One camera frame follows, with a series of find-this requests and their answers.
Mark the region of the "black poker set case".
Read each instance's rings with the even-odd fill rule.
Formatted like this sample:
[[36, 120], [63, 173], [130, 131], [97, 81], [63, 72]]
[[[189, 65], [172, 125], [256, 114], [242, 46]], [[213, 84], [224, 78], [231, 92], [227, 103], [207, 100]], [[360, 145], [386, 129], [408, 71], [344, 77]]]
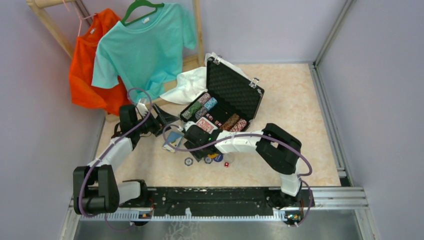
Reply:
[[260, 107], [265, 90], [258, 85], [259, 79], [243, 76], [236, 72], [220, 55], [206, 58], [206, 91], [191, 102], [178, 117], [184, 122], [197, 122], [195, 114], [188, 120], [181, 117], [204, 93], [209, 93], [211, 98], [217, 100], [217, 104], [208, 113], [214, 115], [224, 124], [233, 114], [239, 115], [240, 119], [247, 121], [242, 131], [249, 128], [255, 119]]

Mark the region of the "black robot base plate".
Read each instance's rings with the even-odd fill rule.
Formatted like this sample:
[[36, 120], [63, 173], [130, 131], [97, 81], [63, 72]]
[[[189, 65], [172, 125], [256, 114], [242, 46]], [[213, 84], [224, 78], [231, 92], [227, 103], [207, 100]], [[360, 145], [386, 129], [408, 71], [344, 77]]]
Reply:
[[152, 209], [155, 217], [262, 217], [291, 207], [305, 213], [315, 200], [308, 189], [289, 196], [278, 187], [155, 187], [121, 206]]

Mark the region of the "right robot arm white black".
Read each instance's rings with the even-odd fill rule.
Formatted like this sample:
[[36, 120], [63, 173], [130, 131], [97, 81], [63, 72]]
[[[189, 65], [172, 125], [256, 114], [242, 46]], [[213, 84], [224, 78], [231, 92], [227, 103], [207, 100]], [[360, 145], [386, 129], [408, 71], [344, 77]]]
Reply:
[[258, 154], [277, 173], [281, 182], [281, 199], [287, 206], [295, 206], [301, 200], [301, 186], [297, 165], [302, 143], [296, 137], [274, 123], [267, 123], [262, 130], [251, 132], [214, 129], [203, 130], [189, 121], [184, 126], [184, 144], [193, 149], [196, 157], [212, 154]]

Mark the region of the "red playing card deck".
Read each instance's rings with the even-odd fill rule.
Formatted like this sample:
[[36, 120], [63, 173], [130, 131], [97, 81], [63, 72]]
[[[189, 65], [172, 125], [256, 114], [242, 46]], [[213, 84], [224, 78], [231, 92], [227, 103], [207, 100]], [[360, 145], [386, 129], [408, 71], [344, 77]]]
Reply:
[[201, 117], [195, 124], [209, 134], [218, 129], [218, 127], [206, 117]]

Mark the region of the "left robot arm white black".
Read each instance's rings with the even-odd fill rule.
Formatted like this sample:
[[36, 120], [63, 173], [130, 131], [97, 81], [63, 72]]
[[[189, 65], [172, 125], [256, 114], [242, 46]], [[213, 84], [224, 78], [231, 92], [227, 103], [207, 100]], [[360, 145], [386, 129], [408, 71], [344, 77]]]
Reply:
[[150, 193], [142, 179], [117, 183], [114, 171], [137, 146], [142, 135], [160, 135], [165, 126], [177, 121], [175, 115], [165, 112], [156, 104], [155, 114], [146, 112], [138, 118], [141, 106], [132, 104], [119, 108], [119, 123], [107, 148], [86, 166], [73, 171], [73, 208], [76, 214], [93, 217], [114, 213], [118, 207], [131, 201], [138, 207], [149, 203]]

